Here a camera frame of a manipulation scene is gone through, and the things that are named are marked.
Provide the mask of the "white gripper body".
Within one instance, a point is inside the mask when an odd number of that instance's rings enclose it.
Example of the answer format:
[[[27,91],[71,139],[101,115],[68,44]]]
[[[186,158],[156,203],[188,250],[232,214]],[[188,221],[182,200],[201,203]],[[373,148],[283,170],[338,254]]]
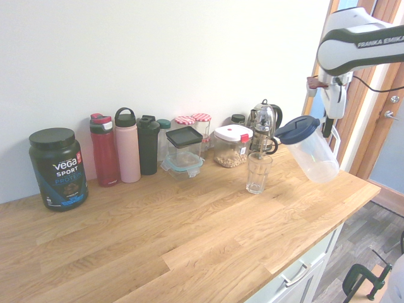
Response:
[[[321,98],[328,118],[341,119],[344,116],[347,92],[343,85],[334,84],[322,88]]]

